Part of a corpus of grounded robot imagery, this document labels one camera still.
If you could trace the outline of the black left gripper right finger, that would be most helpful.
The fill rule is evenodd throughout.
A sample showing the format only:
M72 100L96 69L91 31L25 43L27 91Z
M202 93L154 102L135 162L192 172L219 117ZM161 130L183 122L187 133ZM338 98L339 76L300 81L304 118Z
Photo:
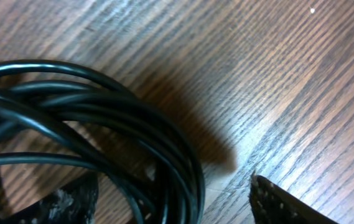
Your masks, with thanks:
M251 175L249 203L256 224L337 224L257 174Z

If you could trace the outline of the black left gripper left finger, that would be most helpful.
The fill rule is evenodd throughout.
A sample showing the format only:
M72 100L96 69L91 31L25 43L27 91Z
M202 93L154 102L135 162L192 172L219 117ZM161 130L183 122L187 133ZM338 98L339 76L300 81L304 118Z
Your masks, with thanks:
M94 224L98 177L87 172L5 219L14 224Z

